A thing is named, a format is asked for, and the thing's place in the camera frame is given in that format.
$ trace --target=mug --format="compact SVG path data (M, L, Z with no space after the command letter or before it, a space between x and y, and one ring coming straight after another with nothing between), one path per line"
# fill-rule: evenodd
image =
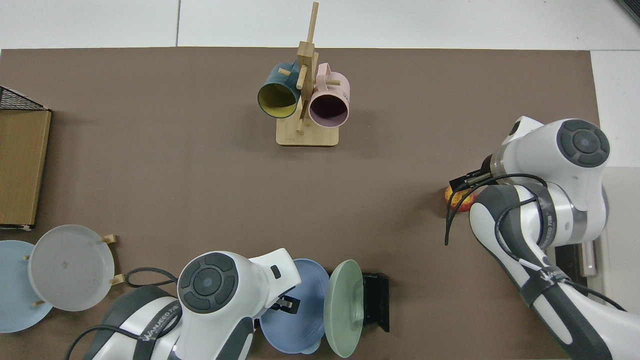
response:
M298 61L273 67L258 91L258 105L267 115L281 119L296 111L300 98L300 90L296 88L299 74Z
M322 127L337 127L349 118L349 81L328 63L318 65L317 90L309 100L309 117Z

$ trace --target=pink mug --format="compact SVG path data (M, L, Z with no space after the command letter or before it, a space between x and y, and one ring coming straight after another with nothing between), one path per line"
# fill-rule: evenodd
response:
M332 72L328 63L318 65L309 117L322 127L337 127L349 118L349 80L339 72Z

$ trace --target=light blue plate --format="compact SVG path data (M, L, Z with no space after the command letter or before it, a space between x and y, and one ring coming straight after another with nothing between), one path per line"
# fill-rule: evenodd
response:
M267 341L285 354L311 354L324 336L324 296L329 275L318 263L295 259L302 282L286 295L300 300L297 314L267 310L260 327Z
M33 245L24 241L0 241L0 333L16 332L34 326L49 311L48 303L33 306L40 300L29 282L29 261Z

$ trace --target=mug handle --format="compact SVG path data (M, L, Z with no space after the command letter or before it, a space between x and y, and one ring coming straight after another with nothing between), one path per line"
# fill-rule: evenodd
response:
M318 75L316 75L316 85L320 91L329 91L326 87L326 77L331 75L331 68L329 63L322 63L318 65Z

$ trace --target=robotic arm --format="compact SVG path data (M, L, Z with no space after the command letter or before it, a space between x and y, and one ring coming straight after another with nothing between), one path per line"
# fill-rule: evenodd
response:
M169 359L245 359L254 319L300 282L285 249L252 259L215 251L191 260L178 278L182 331Z
M122 295L67 359L99 329L85 360L244 360L253 321L270 308L295 313L299 301L285 294L300 282L285 249L251 259L208 252L180 273L177 300L154 285Z
M522 117L485 169L494 177L536 175L548 187L523 177L500 180L470 210L478 241L573 359L631 360L640 354L640 316L585 297L543 252L548 246L594 240L602 232L601 176L608 153L606 136L588 122L543 126Z

